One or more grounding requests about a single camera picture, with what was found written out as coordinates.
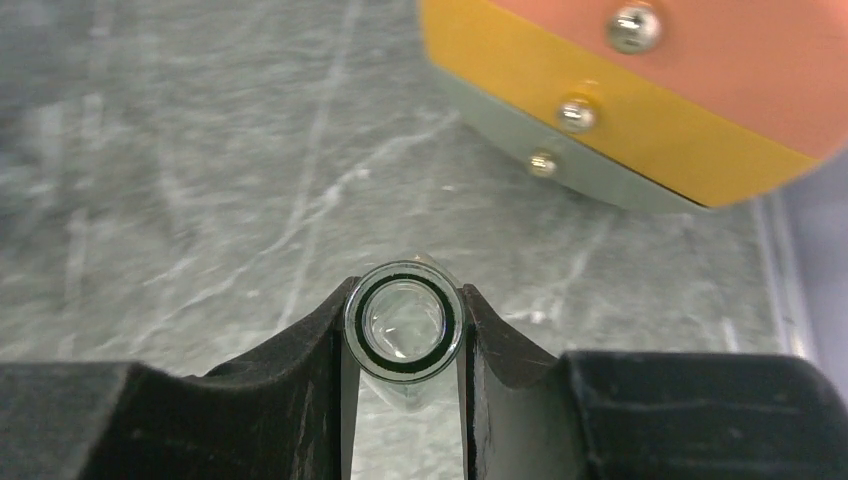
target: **glass vial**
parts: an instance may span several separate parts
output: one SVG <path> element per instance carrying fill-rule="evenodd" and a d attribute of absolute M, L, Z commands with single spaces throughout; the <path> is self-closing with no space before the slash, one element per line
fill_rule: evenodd
<path fill-rule="evenodd" d="M 455 280 L 424 255 L 368 272 L 345 305 L 345 340 L 363 380 L 406 412 L 426 408 L 450 385 L 464 327 Z"/>

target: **marble countertop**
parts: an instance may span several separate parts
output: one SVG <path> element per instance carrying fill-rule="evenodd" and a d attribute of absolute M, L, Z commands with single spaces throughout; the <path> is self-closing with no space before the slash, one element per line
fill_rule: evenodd
<path fill-rule="evenodd" d="M 86 11 L 85 74 L 3 124 L 0 360 L 203 373 L 414 252 L 552 352 L 781 350 L 749 206 L 633 214 L 530 177 L 436 88 L 414 2 Z M 457 407 L 363 390 L 356 478 L 460 478 Z"/>

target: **yellow band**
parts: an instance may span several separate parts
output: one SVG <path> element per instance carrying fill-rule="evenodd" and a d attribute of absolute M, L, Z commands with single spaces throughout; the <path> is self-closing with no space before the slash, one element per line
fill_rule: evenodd
<path fill-rule="evenodd" d="M 565 99 L 588 98 L 599 108 L 598 124 L 574 138 L 694 202 L 735 203 L 820 163 L 487 0 L 420 5 L 433 63 L 555 128 Z"/>

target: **metal screw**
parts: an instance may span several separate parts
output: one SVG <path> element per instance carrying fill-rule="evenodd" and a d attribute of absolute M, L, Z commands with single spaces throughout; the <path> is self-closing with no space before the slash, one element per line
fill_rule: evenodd
<path fill-rule="evenodd" d="M 570 101 L 559 108 L 559 119 L 566 132 L 585 133 L 595 126 L 595 111 L 584 102 Z"/>
<path fill-rule="evenodd" d="M 647 52 L 657 44 L 661 33 L 660 19 L 647 5 L 623 7 L 607 24 L 607 41 L 625 55 Z"/>
<path fill-rule="evenodd" d="M 530 157 L 527 165 L 530 174 L 536 177 L 549 178 L 556 173 L 556 162 L 553 155 L 548 152 L 538 151 Z"/>

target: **vial opening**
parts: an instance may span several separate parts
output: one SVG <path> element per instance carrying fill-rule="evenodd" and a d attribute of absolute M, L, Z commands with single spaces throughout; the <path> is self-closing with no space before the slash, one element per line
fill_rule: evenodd
<path fill-rule="evenodd" d="M 376 292 L 365 305 L 365 338 L 386 360 L 414 362 L 442 340 L 445 312 L 426 286 L 400 280 Z"/>

